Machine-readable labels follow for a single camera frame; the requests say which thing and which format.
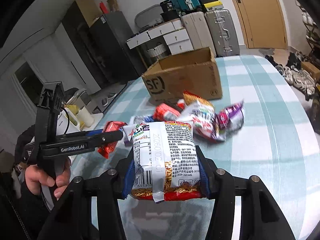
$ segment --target barcode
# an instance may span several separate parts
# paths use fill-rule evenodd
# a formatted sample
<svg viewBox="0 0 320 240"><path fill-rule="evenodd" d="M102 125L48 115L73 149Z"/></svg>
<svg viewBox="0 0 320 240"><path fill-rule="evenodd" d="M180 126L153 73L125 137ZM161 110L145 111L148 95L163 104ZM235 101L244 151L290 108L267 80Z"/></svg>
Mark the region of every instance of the barcode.
<svg viewBox="0 0 320 240"><path fill-rule="evenodd" d="M151 171L144 171L138 178L138 185L151 185L152 173Z"/></svg>

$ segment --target gray suitcase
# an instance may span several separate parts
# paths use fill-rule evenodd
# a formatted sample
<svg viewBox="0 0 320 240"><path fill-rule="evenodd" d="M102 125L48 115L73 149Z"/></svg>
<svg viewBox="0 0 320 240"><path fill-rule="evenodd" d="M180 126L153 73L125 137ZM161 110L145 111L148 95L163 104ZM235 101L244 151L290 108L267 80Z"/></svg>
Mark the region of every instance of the gray suitcase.
<svg viewBox="0 0 320 240"><path fill-rule="evenodd" d="M216 57L216 50L211 38L209 27L203 12L194 12L182 16L182 22L188 32L194 49L210 47Z"/></svg>
<svg viewBox="0 0 320 240"><path fill-rule="evenodd" d="M240 55L235 25L229 10L217 9L205 13L214 47L219 57Z"/></svg>

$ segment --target floor mat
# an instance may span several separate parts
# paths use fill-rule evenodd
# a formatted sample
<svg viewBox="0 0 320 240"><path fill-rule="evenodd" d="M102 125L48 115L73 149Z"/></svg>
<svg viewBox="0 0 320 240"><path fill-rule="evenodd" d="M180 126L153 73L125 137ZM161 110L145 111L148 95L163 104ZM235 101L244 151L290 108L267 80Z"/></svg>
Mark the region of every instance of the floor mat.
<svg viewBox="0 0 320 240"><path fill-rule="evenodd" d="M274 55L275 49L261 48L259 52L265 57L266 55Z"/></svg>

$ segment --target wooden door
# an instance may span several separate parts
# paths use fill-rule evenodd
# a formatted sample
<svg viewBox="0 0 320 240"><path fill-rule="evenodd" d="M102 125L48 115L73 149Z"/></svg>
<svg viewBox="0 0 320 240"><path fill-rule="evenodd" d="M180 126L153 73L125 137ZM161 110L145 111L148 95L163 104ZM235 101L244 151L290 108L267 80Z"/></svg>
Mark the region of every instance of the wooden door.
<svg viewBox="0 0 320 240"><path fill-rule="evenodd" d="M233 0L248 48L287 49L279 0Z"/></svg>

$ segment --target window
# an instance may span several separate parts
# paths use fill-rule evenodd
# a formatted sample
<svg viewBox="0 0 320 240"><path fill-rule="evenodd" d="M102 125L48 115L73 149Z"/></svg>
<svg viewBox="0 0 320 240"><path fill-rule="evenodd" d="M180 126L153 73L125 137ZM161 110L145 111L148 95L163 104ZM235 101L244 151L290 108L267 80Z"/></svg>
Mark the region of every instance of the window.
<svg viewBox="0 0 320 240"><path fill-rule="evenodd" d="M31 101L38 105L43 84L38 79L27 62L25 62L15 75Z"/></svg>

